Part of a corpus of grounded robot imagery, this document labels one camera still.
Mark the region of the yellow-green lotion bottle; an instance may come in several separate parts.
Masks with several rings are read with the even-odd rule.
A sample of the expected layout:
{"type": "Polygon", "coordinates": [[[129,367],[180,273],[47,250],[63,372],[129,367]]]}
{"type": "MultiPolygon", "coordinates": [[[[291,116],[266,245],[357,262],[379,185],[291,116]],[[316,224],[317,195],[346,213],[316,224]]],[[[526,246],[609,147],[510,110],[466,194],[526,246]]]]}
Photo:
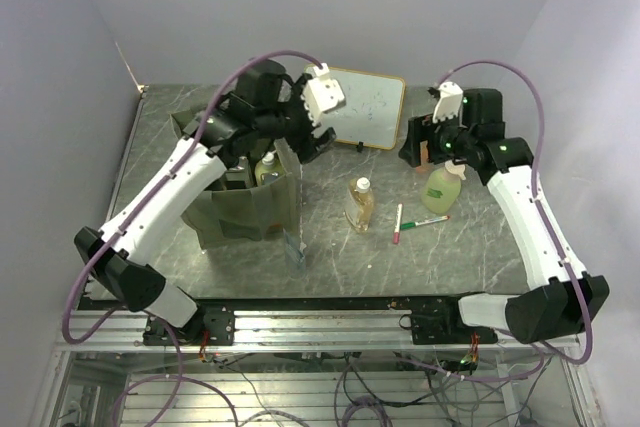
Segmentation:
{"type": "Polygon", "coordinates": [[[274,152],[265,153],[261,160],[256,164],[254,176],[257,186],[262,186],[261,175],[267,172],[283,173],[282,165],[274,152]]]}

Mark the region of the amber pump soap bottle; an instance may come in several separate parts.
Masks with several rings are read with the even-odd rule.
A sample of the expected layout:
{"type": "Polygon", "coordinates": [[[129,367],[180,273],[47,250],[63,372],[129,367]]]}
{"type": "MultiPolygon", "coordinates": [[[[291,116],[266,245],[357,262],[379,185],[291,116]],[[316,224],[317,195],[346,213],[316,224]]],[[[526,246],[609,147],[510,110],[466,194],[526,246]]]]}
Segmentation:
{"type": "Polygon", "coordinates": [[[367,177],[352,179],[347,188],[344,214],[356,231],[366,232],[369,229],[374,204],[370,180],[367,177]]]}

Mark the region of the clear bottle black label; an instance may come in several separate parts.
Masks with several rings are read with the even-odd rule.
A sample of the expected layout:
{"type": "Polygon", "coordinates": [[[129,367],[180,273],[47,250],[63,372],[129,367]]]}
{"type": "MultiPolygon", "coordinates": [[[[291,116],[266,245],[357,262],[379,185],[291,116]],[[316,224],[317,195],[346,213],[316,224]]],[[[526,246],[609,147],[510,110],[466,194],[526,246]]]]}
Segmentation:
{"type": "Polygon", "coordinates": [[[225,172],[223,184],[226,190],[249,189],[253,187],[251,165],[246,156],[240,157],[238,164],[225,172]]]}

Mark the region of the orange bottle pink cap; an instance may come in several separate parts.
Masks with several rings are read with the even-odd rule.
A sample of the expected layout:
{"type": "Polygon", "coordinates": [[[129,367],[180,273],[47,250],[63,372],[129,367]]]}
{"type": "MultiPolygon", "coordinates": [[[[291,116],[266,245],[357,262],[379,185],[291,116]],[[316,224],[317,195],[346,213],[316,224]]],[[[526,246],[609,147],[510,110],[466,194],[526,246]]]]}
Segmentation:
{"type": "Polygon", "coordinates": [[[430,162],[429,145],[427,141],[420,143],[420,159],[419,165],[415,168],[418,173],[426,174],[430,173],[433,169],[433,165],[430,162]]]}

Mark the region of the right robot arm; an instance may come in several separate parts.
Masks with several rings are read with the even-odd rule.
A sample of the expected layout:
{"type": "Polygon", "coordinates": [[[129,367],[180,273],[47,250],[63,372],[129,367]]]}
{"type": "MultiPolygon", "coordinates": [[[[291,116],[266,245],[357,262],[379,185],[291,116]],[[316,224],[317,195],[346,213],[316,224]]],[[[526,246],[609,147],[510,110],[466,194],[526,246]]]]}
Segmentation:
{"type": "Polygon", "coordinates": [[[412,167],[427,160],[452,170],[473,169],[495,199],[524,263],[527,292],[462,294],[457,309],[440,320],[442,334],[459,343],[476,327],[509,332],[523,343],[586,332],[610,293],[603,276],[592,276],[575,256],[534,180],[534,155],[521,137],[508,138],[502,94],[491,88],[464,90],[446,81],[433,89],[434,111],[408,121],[399,157],[412,167]]]}

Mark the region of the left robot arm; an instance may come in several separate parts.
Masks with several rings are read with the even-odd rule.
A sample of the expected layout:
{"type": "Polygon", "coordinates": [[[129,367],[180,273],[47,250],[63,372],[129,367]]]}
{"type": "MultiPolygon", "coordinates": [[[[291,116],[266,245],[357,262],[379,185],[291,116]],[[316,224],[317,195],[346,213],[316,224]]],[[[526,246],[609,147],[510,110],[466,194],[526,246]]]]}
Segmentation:
{"type": "Polygon", "coordinates": [[[182,344],[202,336],[204,320],[198,303],[149,264],[165,228],[259,141],[283,139],[300,162],[309,163],[335,139],[333,128],[314,134],[323,115],[345,103],[328,65],[314,60],[311,72],[293,80],[276,58],[253,58],[231,74],[134,199],[100,228],[84,227],[74,239],[86,275],[128,311],[165,320],[182,344]]]}

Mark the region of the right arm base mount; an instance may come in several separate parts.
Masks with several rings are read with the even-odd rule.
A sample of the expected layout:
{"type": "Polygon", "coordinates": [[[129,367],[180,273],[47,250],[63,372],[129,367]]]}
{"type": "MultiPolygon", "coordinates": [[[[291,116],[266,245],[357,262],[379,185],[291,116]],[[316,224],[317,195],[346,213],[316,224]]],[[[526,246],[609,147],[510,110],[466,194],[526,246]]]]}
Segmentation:
{"type": "Polygon", "coordinates": [[[415,345],[465,344],[467,328],[460,320],[456,296],[410,297],[410,332],[415,345]]]}

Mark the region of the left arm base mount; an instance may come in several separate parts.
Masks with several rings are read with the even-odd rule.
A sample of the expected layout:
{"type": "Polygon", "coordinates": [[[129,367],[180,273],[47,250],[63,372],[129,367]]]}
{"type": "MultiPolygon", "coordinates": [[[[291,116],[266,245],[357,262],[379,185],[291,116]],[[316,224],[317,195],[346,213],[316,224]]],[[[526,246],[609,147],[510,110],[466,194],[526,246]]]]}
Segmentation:
{"type": "Polygon", "coordinates": [[[149,319],[143,332],[145,346],[180,345],[231,346],[235,336],[234,313],[226,307],[200,308],[184,327],[172,327],[163,321],[149,319]]]}

